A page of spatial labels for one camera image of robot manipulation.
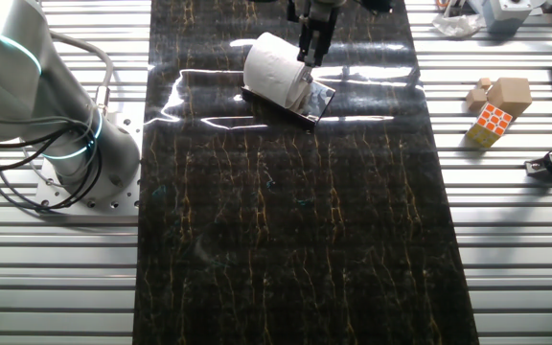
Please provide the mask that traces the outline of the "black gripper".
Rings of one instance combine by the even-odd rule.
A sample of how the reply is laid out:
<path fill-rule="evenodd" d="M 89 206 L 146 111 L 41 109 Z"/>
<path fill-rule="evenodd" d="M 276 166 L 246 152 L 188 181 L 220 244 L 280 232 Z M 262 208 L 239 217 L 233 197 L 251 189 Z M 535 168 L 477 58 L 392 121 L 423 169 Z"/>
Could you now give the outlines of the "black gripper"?
<path fill-rule="evenodd" d="M 307 84 L 312 84 L 313 67 L 321 66 L 329 52 L 329 45 L 318 40 L 331 37 L 338 13 L 339 0 L 303 0 L 300 13 L 296 2 L 287 0 L 287 20 L 301 27 L 298 60 L 304 63 L 301 80 Z"/>

